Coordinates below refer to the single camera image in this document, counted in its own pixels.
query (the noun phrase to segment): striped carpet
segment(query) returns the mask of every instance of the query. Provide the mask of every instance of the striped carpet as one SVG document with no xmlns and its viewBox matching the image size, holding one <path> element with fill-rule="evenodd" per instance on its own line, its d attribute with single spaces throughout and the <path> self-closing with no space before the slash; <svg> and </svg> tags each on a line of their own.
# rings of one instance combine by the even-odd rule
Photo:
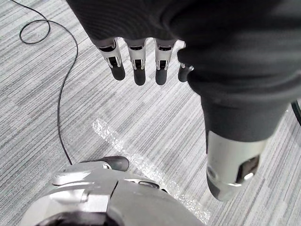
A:
<svg viewBox="0 0 301 226">
<path fill-rule="evenodd" d="M 123 40 L 126 78 L 115 81 L 66 2 L 20 0 L 65 25 L 79 43 L 79 58 L 63 91 L 62 136 L 73 162 L 121 153 L 131 172 L 164 183 L 208 226 L 300 225 L 301 127 L 288 108 L 251 184 L 219 202 L 206 183 L 204 119 L 199 96 L 177 80 L 177 42 L 167 83 L 155 83 L 155 51 L 147 41 L 146 84 L 138 87 Z M 53 25 L 36 45 L 20 42 L 22 26 L 38 15 L 0 2 L 0 225 L 14 226 L 52 174 L 67 164 L 56 131 L 59 88 L 75 55 L 70 36 Z M 46 32 L 28 27 L 26 40 Z"/>
</svg>

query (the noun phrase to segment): black cable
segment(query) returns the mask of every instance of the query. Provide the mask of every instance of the black cable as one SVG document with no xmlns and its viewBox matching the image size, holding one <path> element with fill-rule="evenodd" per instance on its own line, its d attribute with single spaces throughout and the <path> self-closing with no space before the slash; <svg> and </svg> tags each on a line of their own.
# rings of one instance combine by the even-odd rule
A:
<svg viewBox="0 0 301 226">
<path fill-rule="evenodd" d="M 19 2 L 14 1 L 14 0 L 11 0 L 11 1 L 14 2 L 14 3 L 16 3 L 16 4 L 18 4 L 18 5 L 20 5 L 20 6 L 22 6 L 22 7 L 25 7 L 25 8 L 27 8 L 27 9 L 29 9 L 29 10 L 32 10 L 32 11 L 36 12 L 37 14 L 39 14 L 40 16 L 42 16 L 42 17 L 44 18 L 44 19 L 41 19 L 41 20 L 34 20 L 34 21 L 31 21 L 31 22 L 28 22 L 27 24 L 25 24 L 25 25 L 23 26 L 23 28 L 21 29 L 21 31 L 20 31 L 20 33 L 19 33 L 19 38 L 20 38 L 21 42 L 23 42 L 23 43 L 25 43 L 25 44 L 27 44 L 27 45 L 32 45 L 32 44 L 36 44 L 36 43 L 39 43 L 39 42 L 43 41 L 43 40 L 49 35 L 49 33 L 50 33 L 50 23 L 54 23 L 54 24 L 59 25 L 60 27 L 64 28 L 64 29 L 69 33 L 69 35 L 71 35 L 71 37 L 73 38 L 73 40 L 74 40 L 74 42 L 75 42 L 75 45 L 76 45 L 76 56 L 75 56 L 75 58 L 74 58 L 73 64 L 71 65 L 69 71 L 68 71 L 67 74 L 65 75 L 65 78 L 64 78 L 64 80 L 63 80 L 63 82 L 62 82 L 62 85 L 61 85 L 60 93 L 59 93 L 59 95 L 58 95 L 58 100 L 57 100 L 57 131 L 58 131 L 58 137 L 59 137 L 59 139 L 60 139 L 60 142 L 61 142 L 62 148 L 63 148 L 63 150 L 64 150 L 64 152 L 65 152 L 65 155 L 66 155 L 66 157 L 67 157 L 67 159 L 68 159 L 70 165 L 72 165 L 71 159 L 70 159 L 70 157 L 69 157 L 69 155 L 68 155 L 68 153 L 67 153 L 67 150 L 66 150 L 66 148 L 65 148 L 65 146 L 64 146 L 64 143 L 63 143 L 63 140 L 62 140 L 62 136 L 61 136 L 61 128 L 60 128 L 60 103 L 61 103 L 61 96 L 62 96 L 62 92 L 63 92 L 63 88 L 64 88 L 64 85 L 65 85 L 65 82 L 66 82 L 67 77 L 68 77 L 68 75 L 70 74 L 70 71 L 71 71 L 71 69 L 73 68 L 73 66 L 74 66 L 74 64 L 75 64 L 75 62 L 76 62 L 76 60 L 77 60 L 77 57 L 78 57 L 78 55 L 79 55 L 79 46 L 78 46 L 77 41 L 76 41 L 75 37 L 73 36 L 73 34 L 72 34 L 66 27 L 64 27 L 63 25 L 61 25 L 61 24 L 59 24 L 59 23 L 57 23 L 57 22 L 55 22 L 55 21 L 48 20 L 43 14 L 41 14 L 41 13 L 38 12 L 38 11 L 36 11 L 35 9 L 32 9 L 32 8 L 30 8 L 30 7 L 28 7 L 28 6 L 25 6 L 25 5 L 23 5 L 23 4 L 19 3 Z M 41 39 L 39 39 L 39 40 L 37 40 L 37 41 L 35 41 L 35 42 L 26 42 L 26 41 L 24 41 L 24 40 L 22 39 L 22 32 L 23 32 L 23 30 L 24 30 L 27 26 L 31 25 L 32 23 L 40 22 L 40 21 L 47 22 L 47 24 L 48 24 L 48 31 L 47 31 L 47 34 L 46 34 L 43 38 L 41 38 Z"/>
<path fill-rule="evenodd" d="M 293 109 L 293 112 L 296 115 L 296 118 L 297 118 L 300 126 L 301 126 L 301 109 L 300 109 L 300 105 L 299 105 L 297 100 L 292 102 L 292 109 Z"/>
</svg>

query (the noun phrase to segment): silver metal joint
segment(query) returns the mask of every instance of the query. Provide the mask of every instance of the silver metal joint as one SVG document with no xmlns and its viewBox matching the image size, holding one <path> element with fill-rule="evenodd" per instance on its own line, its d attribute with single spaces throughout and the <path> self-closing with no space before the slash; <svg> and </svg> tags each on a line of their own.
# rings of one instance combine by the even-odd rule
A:
<svg viewBox="0 0 301 226">
<path fill-rule="evenodd" d="M 171 54 L 173 52 L 173 45 L 161 46 L 155 41 L 155 57 L 156 57 L 156 69 L 157 70 L 167 70 L 170 62 Z"/>
<path fill-rule="evenodd" d="M 117 38 L 114 39 L 112 45 L 100 47 L 98 49 L 110 68 L 113 68 L 114 66 L 121 67 L 122 60 Z"/>
<path fill-rule="evenodd" d="M 145 42 L 143 46 L 127 46 L 127 48 L 134 70 L 137 70 L 137 68 L 143 70 L 145 68 L 146 58 Z"/>
</svg>

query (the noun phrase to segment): robotic fingertip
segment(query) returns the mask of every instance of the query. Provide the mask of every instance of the robotic fingertip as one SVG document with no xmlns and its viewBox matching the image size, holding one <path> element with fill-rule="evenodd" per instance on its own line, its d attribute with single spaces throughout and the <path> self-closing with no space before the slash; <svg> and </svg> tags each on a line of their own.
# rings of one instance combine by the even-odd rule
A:
<svg viewBox="0 0 301 226">
<path fill-rule="evenodd" d="M 134 80 L 138 86 L 142 86 L 145 84 L 145 69 L 137 68 L 134 69 Z"/>
<path fill-rule="evenodd" d="M 121 81 L 125 78 L 126 76 L 126 72 L 124 70 L 123 64 L 121 64 L 120 67 L 118 67 L 117 65 L 114 65 L 113 68 L 111 68 L 113 77 L 118 80 Z"/>
<path fill-rule="evenodd" d="M 167 70 L 161 69 L 156 70 L 156 83 L 160 86 L 164 85 L 166 83 L 167 79 Z"/>
<path fill-rule="evenodd" d="M 124 156 L 103 157 L 100 159 L 100 161 L 105 161 L 106 163 L 108 163 L 111 166 L 112 170 L 126 172 L 129 167 L 129 161 Z"/>
<path fill-rule="evenodd" d="M 182 68 L 180 66 L 179 73 L 178 73 L 178 79 L 180 82 L 187 82 L 187 75 L 190 72 L 188 68 Z"/>
</svg>

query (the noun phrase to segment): robotic hand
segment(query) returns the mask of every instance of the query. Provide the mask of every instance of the robotic hand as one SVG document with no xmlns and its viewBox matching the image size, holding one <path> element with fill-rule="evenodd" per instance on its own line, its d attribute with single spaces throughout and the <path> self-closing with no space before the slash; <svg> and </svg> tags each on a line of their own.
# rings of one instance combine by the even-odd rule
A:
<svg viewBox="0 0 301 226">
<path fill-rule="evenodd" d="M 128 45 L 137 85 L 145 82 L 146 38 L 155 39 L 159 85 L 175 41 L 185 41 L 179 79 L 189 73 L 201 96 L 208 186 L 216 199 L 232 198 L 255 175 L 288 104 L 301 96 L 301 1 L 67 2 L 117 80 L 125 72 L 116 37 Z"/>
</svg>

